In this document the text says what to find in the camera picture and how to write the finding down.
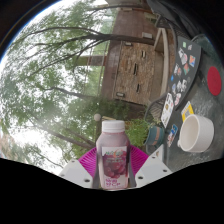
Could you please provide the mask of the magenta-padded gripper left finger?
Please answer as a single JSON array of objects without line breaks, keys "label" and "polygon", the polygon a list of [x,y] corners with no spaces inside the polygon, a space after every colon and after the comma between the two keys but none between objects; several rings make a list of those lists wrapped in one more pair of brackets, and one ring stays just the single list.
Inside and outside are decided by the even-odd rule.
[{"label": "magenta-padded gripper left finger", "polygon": [[97,150],[93,148],[79,159],[71,159],[59,176],[84,188],[99,188]]}]

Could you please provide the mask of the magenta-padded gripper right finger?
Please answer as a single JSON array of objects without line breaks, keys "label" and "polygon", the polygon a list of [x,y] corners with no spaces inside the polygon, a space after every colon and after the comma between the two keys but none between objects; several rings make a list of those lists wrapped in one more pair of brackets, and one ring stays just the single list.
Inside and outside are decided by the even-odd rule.
[{"label": "magenta-padded gripper right finger", "polygon": [[164,145],[151,155],[132,146],[129,158],[129,181],[131,188],[140,188],[170,175],[172,171],[163,162]]}]

